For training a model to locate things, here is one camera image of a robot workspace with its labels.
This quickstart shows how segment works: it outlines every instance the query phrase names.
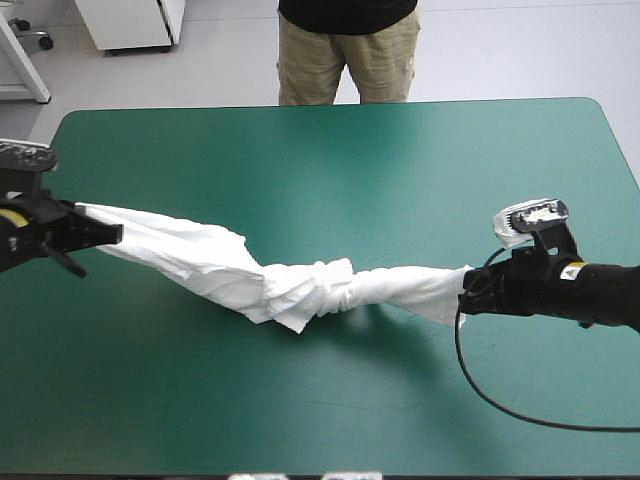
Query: caster wheel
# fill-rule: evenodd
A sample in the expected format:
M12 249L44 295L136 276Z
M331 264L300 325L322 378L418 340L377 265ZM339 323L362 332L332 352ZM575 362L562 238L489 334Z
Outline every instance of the caster wheel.
M53 39L51 37L42 37L38 40L38 44L43 50L51 50L53 48Z
M26 20L18 20L15 23L15 26L21 32L26 32L27 30L31 30L31 24L29 22L27 22Z

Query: person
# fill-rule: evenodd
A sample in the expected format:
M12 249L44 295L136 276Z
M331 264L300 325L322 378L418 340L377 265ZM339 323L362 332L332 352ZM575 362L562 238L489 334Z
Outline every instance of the person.
M345 65L361 103L405 102L417 0L280 0L280 105L335 100Z

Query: black shirt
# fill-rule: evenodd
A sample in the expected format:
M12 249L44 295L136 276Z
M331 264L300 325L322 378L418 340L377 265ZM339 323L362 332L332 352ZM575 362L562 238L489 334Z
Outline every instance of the black shirt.
M280 13L314 33L367 35L390 27L416 8L417 0L280 0Z

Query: black cable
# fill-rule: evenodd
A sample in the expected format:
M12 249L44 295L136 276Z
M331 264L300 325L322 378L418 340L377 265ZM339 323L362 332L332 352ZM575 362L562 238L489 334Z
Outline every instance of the black cable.
M549 420L542 420L542 419L535 418L535 417L529 417L527 415L523 415L522 413L515 412L515 411L505 407L501 403L499 403L496 400L494 400L493 398L489 397L478 386L478 384L475 382L475 380L473 379L473 377L469 373L469 370L467 369L467 365L466 365L466 363L464 361L464 357L462 355L462 347L460 346L460 329L461 329L460 316L461 316L461 313L462 313L462 305L463 305L464 301L466 300L466 298L473 293L472 292L472 288L473 288L473 285L476 283L476 281L486 273L486 271L488 270L489 266L493 263L493 261L496 259L496 257L501 255L504 251L505 251L504 248L501 248L501 249L497 250L493 255L491 255L489 257L489 259L483 265L482 271L480 272L480 275L477 275L473 279L471 284L466 288L466 290L462 294L462 298L460 299L460 302L458 303L458 310L456 311L456 321L455 321L456 354L458 356L458 364L460 365L460 369L462 370L462 373L464 374L465 378L467 379L467 382L469 382L469 385L471 385L471 388L473 388L475 390L475 392L480 396L480 398L482 398L485 402L487 402L492 407L497 408L501 412L506 413L507 415L509 415L509 416L511 416L513 418L516 418L518 420L522 420L523 422L533 423L535 425L542 425L544 427L560 428L560 429L563 429L563 430L577 430L577 431L580 431L580 432L610 432L610 433L638 433L638 432L640 432L640 427L610 427L610 426L598 426L598 425L574 425L574 424L570 424L570 423L551 422Z

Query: khaki pants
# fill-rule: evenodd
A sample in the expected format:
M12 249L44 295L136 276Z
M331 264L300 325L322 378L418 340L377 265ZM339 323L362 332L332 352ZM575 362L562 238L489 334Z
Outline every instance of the khaki pants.
M419 31L417 9L372 35L311 33L280 15L280 105L332 104L345 65L361 103L405 102Z

